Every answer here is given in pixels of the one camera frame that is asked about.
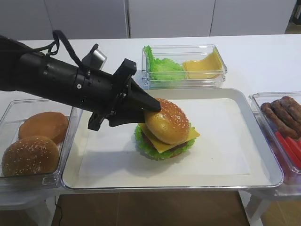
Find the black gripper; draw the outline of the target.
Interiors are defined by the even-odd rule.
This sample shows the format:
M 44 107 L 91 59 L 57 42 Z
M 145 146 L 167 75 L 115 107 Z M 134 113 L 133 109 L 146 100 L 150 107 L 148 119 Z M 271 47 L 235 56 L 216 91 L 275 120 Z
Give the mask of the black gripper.
M 75 106 L 92 113 L 88 129 L 98 131 L 105 119 L 110 127 L 144 123 L 144 110 L 161 111 L 160 102 L 132 79 L 136 71 L 136 62 L 125 58 L 113 75 L 97 70 L 83 80 Z M 129 109 L 120 108 L 126 100 Z

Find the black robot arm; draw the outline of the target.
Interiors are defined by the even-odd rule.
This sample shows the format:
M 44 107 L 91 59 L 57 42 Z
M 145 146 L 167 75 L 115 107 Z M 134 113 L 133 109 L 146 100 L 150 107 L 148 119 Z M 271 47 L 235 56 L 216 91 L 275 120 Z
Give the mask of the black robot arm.
M 64 33 L 53 31 L 53 42 L 30 48 L 0 38 L 0 89 L 21 91 L 91 112 L 90 130 L 104 120 L 111 127 L 145 121 L 144 112 L 159 112 L 160 102 L 134 80 L 136 63 L 124 59 L 114 74 L 102 67 L 106 56 L 94 45 L 79 59 Z

